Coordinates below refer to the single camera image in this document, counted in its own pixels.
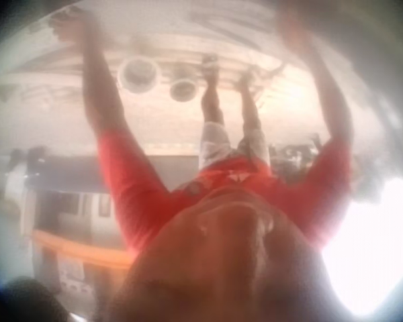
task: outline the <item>sleeve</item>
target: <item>sleeve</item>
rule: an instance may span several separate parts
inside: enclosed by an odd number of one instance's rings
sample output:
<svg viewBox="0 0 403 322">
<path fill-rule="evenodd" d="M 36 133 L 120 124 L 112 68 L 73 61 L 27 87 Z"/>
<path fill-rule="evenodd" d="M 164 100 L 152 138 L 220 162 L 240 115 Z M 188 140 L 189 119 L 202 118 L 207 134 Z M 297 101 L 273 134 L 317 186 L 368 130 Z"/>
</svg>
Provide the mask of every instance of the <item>sleeve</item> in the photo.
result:
<svg viewBox="0 0 403 322">
<path fill-rule="evenodd" d="M 346 213 L 351 200 L 350 168 L 350 143 L 331 139 L 304 181 L 288 190 L 292 220 L 317 247 L 326 245 Z"/>
<path fill-rule="evenodd" d="M 172 217 L 170 193 L 132 134 L 105 133 L 98 150 L 121 232 L 129 248 L 138 251 Z"/>
</svg>

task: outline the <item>hand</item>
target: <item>hand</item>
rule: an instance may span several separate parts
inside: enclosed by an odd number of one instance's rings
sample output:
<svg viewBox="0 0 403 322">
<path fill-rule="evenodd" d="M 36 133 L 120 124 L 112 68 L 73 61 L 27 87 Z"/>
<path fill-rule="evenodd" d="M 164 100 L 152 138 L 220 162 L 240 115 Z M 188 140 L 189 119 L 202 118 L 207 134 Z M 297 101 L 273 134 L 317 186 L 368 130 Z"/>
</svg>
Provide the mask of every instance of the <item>hand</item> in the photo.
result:
<svg viewBox="0 0 403 322">
<path fill-rule="evenodd" d="M 78 7 L 56 13 L 51 17 L 49 25 L 59 40 L 72 42 L 78 46 L 87 42 L 99 42 L 102 39 L 99 24 L 94 16 Z"/>
<path fill-rule="evenodd" d="M 279 12 L 277 29 L 285 45 L 301 56 L 312 49 L 312 39 L 295 9 L 285 8 Z"/>
</svg>

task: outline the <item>leg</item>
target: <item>leg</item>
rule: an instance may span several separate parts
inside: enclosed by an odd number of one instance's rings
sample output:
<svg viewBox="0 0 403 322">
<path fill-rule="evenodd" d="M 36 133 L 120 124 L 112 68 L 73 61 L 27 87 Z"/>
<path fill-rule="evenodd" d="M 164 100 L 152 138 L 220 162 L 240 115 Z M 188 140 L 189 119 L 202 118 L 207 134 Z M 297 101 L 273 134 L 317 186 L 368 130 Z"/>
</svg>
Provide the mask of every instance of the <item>leg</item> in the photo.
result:
<svg viewBox="0 0 403 322">
<path fill-rule="evenodd" d="M 230 140 L 224 128 L 224 116 L 216 87 L 218 84 L 218 63 L 214 55 L 206 56 L 202 66 L 203 76 L 208 84 L 201 100 L 204 125 L 201 133 L 199 169 L 207 168 L 221 161 L 232 152 Z"/>
<path fill-rule="evenodd" d="M 219 74 L 217 60 L 214 55 L 206 56 L 203 59 L 202 72 L 208 87 L 201 99 L 201 109 L 205 122 L 214 122 L 224 125 L 224 116 L 220 109 L 220 100 L 216 90 Z"/>
<path fill-rule="evenodd" d="M 238 151 L 248 156 L 256 156 L 270 166 L 269 147 L 261 129 L 257 106 L 249 91 L 251 73 L 251 70 L 246 72 L 236 86 L 242 97 L 244 135 L 242 141 L 239 143 Z"/>
<path fill-rule="evenodd" d="M 261 129 L 261 122 L 258 116 L 258 109 L 255 105 L 253 96 L 249 91 L 249 82 L 251 81 L 252 71 L 246 72 L 237 84 L 238 92 L 242 97 L 242 117 L 243 134 L 246 136 L 254 129 Z"/>
</svg>

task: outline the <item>white pants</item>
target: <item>white pants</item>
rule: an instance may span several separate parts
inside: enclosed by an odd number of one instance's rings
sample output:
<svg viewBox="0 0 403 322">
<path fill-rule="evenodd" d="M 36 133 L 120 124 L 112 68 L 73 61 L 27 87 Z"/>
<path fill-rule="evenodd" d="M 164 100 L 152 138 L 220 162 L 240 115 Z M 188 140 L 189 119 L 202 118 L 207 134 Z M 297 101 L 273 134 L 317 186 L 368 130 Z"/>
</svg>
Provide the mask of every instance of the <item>white pants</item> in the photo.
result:
<svg viewBox="0 0 403 322">
<path fill-rule="evenodd" d="M 254 129 L 245 133 L 236 149 L 231 147 L 225 127 L 215 122 L 205 122 L 201 132 L 199 169 L 223 161 L 236 155 L 256 156 L 270 166 L 269 148 L 261 129 Z"/>
</svg>

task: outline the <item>bright light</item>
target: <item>bright light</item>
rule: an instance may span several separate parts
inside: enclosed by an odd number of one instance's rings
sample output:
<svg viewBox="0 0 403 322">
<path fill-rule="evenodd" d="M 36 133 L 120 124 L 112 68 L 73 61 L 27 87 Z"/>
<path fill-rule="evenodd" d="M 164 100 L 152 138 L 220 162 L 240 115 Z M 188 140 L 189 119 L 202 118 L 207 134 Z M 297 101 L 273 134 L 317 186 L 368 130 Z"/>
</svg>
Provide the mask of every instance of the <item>bright light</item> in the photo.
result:
<svg viewBox="0 0 403 322">
<path fill-rule="evenodd" d="M 75 321 L 75 322 L 87 322 L 86 319 L 84 319 L 83 317 L 80 317 L 74 313 L 70 313 L 70 316 L 72 317 L 73 321 Z"/>
<path fill-rule="evenodd" d="M 343 304 L 356 315 L 376 310 L 403 278 L 403 180 L 386 183 L 380 204 L 352 203 L 322 255 Z"/>
</svg>

